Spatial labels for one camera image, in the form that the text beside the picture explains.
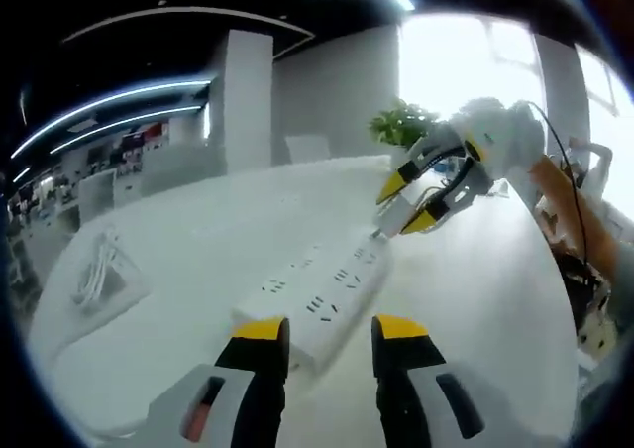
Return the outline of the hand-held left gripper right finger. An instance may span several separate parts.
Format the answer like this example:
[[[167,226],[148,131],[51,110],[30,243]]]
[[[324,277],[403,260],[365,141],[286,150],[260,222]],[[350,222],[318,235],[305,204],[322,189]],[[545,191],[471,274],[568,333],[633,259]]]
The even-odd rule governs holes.
[[[558,447],[516,418],[504,393],[447,361],[428,330],[404,317],[371,321],[376,406],[388,447]]]

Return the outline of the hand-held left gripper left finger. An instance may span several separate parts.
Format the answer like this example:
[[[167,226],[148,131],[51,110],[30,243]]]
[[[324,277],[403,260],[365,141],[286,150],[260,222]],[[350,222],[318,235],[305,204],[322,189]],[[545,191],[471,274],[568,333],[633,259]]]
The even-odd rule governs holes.
[[[239,326],[213,365],[198,365],[149,407],[148,447],[273,447],[285,407],[290,325]]]

